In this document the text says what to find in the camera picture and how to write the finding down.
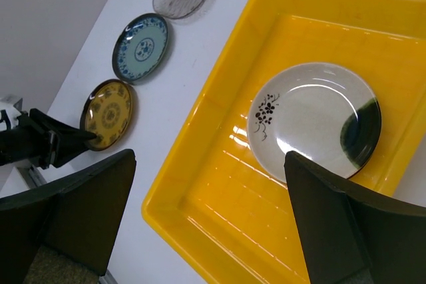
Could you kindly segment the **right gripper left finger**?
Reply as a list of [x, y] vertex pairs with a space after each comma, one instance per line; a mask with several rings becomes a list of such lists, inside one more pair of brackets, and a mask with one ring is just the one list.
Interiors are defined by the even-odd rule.
[[131, 149], [1, 198], [2, 283], [98, 283], [136, 171]]

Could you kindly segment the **cream plate green brushstroke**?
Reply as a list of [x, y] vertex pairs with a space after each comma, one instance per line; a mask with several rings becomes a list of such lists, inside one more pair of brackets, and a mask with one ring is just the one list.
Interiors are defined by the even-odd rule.
[[255, 159], [278, 181], [286, 181], [288, 152], [351, 178], [371, 158], [381, 127], [379, 101], [359, 75], [331, 63], [303, 63], [258, 91], [247, 137]]

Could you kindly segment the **blue patterned plate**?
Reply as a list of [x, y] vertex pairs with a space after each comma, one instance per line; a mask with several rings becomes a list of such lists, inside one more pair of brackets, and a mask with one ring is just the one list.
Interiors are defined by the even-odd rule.
[[119, 35], [112, 51], [112, 69], [120, 80], [136, 83], [153, 73], [163, 59], [170, 32], [165, 18], [145, 13]]

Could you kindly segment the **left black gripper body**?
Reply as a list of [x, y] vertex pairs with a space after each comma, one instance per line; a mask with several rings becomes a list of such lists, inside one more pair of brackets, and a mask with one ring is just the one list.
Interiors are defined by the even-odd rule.
[[32, 165], [51, 165], [55, 133], [28, 116], [18, 117], [18, 125], [1, 132], [1, 165], [28, 160]]

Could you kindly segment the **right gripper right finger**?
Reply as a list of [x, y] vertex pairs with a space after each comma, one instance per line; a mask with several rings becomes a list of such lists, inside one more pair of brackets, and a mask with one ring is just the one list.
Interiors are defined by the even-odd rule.
[[284, 171], [311, 283], [424, 283], [425, 208], [331, 173], [301, 154]]

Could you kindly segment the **yellow patterned plate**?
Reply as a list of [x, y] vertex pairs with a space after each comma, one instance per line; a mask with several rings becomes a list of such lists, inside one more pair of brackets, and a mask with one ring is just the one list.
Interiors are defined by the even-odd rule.
[[86, 142], [88, 149], [100, 152], [116, 144], [132, 120], [134, 94], [129, 85], [118, 79], [100, 83], [88, 96], [81, 113], [81, 130], [96, 135]]

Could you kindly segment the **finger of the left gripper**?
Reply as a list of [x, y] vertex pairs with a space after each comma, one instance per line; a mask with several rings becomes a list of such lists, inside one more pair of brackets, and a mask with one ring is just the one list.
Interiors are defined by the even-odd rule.
[[55, 120], [36, 108], [30, 109], [29, 118], [34, 120], [36, 124], [46, 131], [53, 131], [57, 136], [68, 140], [89, 141], [97, 137], [93, 132], [69, 126], [68, 124]]
[[50, 165], [55, 168], [60, 168], [83, 152], [86, 152], [88, 149], [87, 140], [85, 139], [75, 137], [57, 139], [51, 151]]

